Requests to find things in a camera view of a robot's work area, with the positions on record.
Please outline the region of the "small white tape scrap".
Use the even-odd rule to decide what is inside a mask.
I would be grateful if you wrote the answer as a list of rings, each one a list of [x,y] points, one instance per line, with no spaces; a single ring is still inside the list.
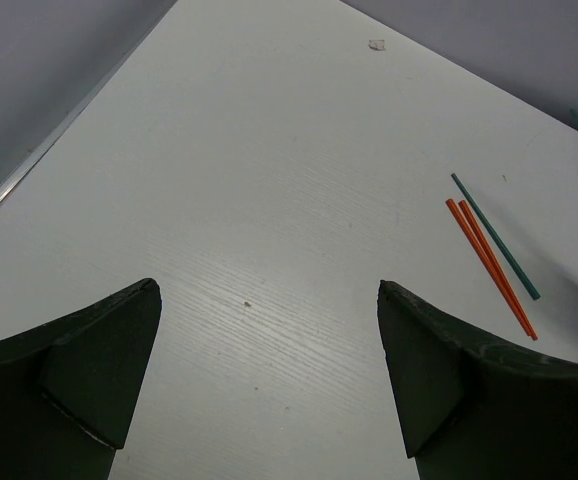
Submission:
[[[368,47],[370,50],[377,51],[377,52],[381,52],[381,51],[386,50],[385,41],[383,39],[369,40],[368,41]]]

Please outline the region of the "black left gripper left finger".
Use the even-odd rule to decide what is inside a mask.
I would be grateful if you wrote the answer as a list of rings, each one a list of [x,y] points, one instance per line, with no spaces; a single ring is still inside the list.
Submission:
[[[0,340],[0,479],[105,479],[124,448],[162,311],[142,279]]]

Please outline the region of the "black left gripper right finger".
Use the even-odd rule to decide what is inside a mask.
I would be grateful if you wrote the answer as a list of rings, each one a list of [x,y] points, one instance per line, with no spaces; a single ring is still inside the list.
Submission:
[[[423,479],[578,479],[578,364],[524,348],[384,281],[377,317],[400,428]]]

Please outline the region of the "aluminium table frame rail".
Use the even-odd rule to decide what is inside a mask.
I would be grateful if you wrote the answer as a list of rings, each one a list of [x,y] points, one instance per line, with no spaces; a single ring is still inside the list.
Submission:
[[[0,1],[0,205],[173,5]]]

